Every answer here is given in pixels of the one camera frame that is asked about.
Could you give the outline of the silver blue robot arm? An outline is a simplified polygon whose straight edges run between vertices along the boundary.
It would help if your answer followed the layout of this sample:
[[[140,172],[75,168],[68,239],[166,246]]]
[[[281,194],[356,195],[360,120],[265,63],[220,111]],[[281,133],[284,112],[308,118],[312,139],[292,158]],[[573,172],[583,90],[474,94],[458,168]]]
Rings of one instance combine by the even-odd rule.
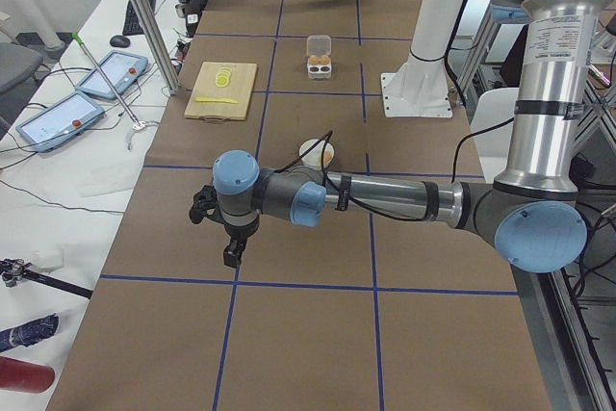
[[[509,264],[545,273],[572,263],[587,240],[569,177],[591,40],[613,0],[493,0],[528,21],[505,169],[491,184],[388,180],[325,169],[259,167],[241,150],[220,155],[206,193],[230,241],[224,263],[241,264],[261,216],[314,226],[326,205],[356,206],[398,221],[442,221],[478,235]]]

